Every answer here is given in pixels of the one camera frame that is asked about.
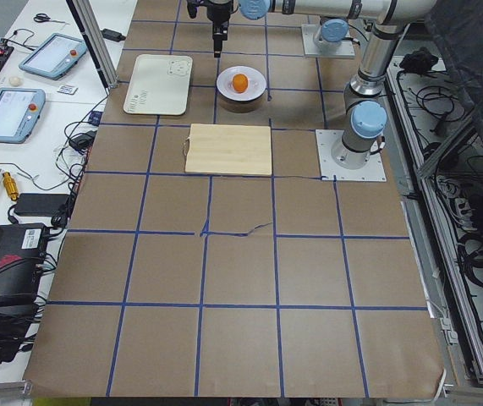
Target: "blue joint cap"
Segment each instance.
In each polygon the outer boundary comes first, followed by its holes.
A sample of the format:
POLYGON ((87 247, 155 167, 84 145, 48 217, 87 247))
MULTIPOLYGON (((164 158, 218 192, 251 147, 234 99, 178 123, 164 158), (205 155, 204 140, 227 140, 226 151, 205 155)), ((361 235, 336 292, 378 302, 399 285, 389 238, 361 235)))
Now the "blue joint cap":
POLYGON ((239 0, 241 14, 247 19, 261 19, 271 7, 271 0, 239 0))
POLYGON ((343 19, 329 19, 321 28, 322 38, 328 42, 339 42, 349 33, 349 23, 343 19))
POLYGON ((386 126, 386 110, 375 101, 363 101, 354 107, 350 123, 352 129, 361 138, 374 139, 386 126))

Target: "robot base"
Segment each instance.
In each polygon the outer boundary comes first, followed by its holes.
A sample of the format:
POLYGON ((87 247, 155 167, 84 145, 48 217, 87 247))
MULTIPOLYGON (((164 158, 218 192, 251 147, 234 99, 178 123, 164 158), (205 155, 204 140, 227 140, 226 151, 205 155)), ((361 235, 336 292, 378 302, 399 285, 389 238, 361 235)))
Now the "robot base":
POLYGON ((335 162, 332 157, 332 147, 337 139, 343 136, 342 130, 318 129, 316 144, 320 173, 323 180, 353 180, 358 182, 386 182, 386 174, 382 166, 380 154, 371 155, 369 161, 360 169, 347 169, 335 162))
POLYGON ((320 46, 315 44, 314 36, 318 25, 301 25, 303 48, 306 57, 354 59, 356 54, 351 41, 341 41, 338 45, 323 41, 320 46))

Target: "orange fruit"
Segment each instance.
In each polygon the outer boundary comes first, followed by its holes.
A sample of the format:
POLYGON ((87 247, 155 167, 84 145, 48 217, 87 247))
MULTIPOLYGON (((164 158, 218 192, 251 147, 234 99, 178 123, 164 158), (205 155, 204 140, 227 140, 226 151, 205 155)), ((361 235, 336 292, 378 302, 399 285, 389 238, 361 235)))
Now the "orange fruit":
POLYGON ((249 78, 244 74, 236 74, 232 79, 232 87, 238 93, 243 93, 249 87, 249 78))

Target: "plate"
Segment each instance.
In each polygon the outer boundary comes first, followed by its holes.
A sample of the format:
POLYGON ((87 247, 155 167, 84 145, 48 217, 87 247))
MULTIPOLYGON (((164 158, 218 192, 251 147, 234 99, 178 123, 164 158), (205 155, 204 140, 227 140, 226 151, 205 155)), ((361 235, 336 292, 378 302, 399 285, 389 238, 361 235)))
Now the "plate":
POLYGON ((256 69, 248 66, 233 66, 223 70, 217 78, 218 91, 224 97, 236 102, 250 102, 260 97, 266 91, 266 78, 256 69), (232 79, 236 74, 244 74, 249 80, 249 87, 243 93, 238 93, 232 87, 232 79))

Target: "blue tablet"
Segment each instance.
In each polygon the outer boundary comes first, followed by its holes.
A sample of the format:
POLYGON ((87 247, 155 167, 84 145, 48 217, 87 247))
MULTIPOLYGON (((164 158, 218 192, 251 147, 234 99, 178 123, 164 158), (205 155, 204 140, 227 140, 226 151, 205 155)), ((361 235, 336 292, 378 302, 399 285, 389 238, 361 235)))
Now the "blue tablet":
POLYGON ((20 144, 30 135, 46 102, 42 89, 0 89, 0 142, 20 144))
POLYGON ((57 80, 64 76, 87 52, 87 45, 78 38, 52 34, 19 68, 32 74, 57 80))

